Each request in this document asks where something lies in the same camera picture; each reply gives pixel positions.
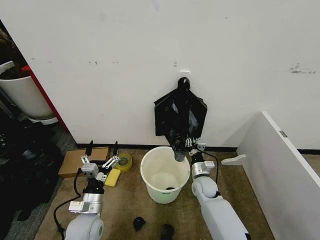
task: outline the yellow tape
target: yellow tape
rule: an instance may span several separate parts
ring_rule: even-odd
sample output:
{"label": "yellow tape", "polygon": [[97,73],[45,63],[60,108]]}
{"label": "yellow tape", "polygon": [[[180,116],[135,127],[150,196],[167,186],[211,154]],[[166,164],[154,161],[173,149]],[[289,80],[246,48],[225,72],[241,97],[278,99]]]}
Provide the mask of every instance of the yellow tape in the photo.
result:
{"label": "yellow tape", "polygon": [[115,165],[116,169],[126,172],[132,167],[132,157],[129,154],[122,153],[118,156],[120,161]]}

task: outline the scuff mark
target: scuff mark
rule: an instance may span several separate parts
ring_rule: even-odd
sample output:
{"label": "scuff mark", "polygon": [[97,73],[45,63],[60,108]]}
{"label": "scuff mark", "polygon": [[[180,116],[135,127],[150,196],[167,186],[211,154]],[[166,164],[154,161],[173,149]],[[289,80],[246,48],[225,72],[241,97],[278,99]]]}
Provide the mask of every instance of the scuff mark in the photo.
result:
{"label": "scuff mark", "polygon": [[289,68],[291,74],[315,74],[317,71],[308,67],[300,67],[300,63],[294,63],[293,67]]}
{"label": "scuff mark", "polygon": [[104,12],[100,12],[99,21],[101,23],[106,22],[108,20],[108,15]]}
{"label": "scuff mark", "polygon": [[151,0],[151,3],[152,3],[152,5],[153,5],[154,9],[155,9],[157,12],[159,12],[159,4],[158,4],[157,0]]}

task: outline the black bag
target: black bag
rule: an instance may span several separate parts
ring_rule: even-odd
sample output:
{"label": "black bag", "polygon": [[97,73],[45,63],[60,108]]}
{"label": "black bag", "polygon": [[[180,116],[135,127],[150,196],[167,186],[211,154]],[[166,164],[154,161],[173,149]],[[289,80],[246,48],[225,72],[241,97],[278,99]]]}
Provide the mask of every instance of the black bag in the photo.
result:
{"label": "black bag", "polygon": [[165,136],[177,161],[183,161],[187,138],[200,138],[207,114],[202,98],[190,91],[190,81],[182,77],[178,87],[154,102],[155,135]]}

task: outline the floor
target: floor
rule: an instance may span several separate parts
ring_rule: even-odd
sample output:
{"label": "floor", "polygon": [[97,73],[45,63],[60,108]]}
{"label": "floor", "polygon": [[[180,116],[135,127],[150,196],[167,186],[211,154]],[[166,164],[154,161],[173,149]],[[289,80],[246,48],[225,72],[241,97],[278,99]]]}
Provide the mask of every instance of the floor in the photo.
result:
{"label": "floor", "polygon": [[[59,124],[50,126],[54,131],[52,142],[56,143],[64,156],[68,150],[76,149],[77,145],[70,133],[66,133]],[[33,240],[38,232],[38,229],[45,218],[47,211],[60,189],[62,179],[60,178],[52,194],[52,198],[48,203],[41,203],[31,213],[31,216],[25,221],[18,221],[19,211],[15,213],[11,228],[5,237],[5,240]]]}
{"label": "floor", "polygon": [[[120,149],[133,158],[133,167],[122,173],[116,187],[105,187],[101,218],[104,221],[102,239],[135,240],[160,239],[163,224],[174,227],[175,240],[211,240],[210,233],[202,218],[199,203],[191,192],[191,178],[182,188],[178,198],[170,204],[155,203],[148,195],[140,175],[140,161],[148,150]],[[212,152],[219,161],[236,156],[233,152]],[[315,171],[320,173],[320,156],[304,156]],[[78,189],[86,185],[84,177],[78,180]],[[228,200],[251,234],[253,240],[273,240],[274,237],[263,215],[256,196],[242,166],[220,166],[218,186],[221,195]],[[65,178],[57,192],[47,215],[35,237],[36,240],[59,240],[53,220],[53,211],[60,203],[74,197],[73,179]],[[146,224],[138,232],[134,231],[133,220],[141,216]],[[63,206],[57,217],[64,228],[75,215]]]}

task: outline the white trash can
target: white trash can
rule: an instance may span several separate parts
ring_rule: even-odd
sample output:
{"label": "white trash can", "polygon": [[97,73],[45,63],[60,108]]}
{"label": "white trash can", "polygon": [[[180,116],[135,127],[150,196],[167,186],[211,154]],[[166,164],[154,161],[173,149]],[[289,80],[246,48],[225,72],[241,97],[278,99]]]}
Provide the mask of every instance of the white trash can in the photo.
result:
{"label": "white trash can", "polygon": [[144,155],[140,172],[150,197],[159,204],[168,204],[187,183],[190,164],[186,157],[181,162],[176,161],[171,147],[159,146]]}

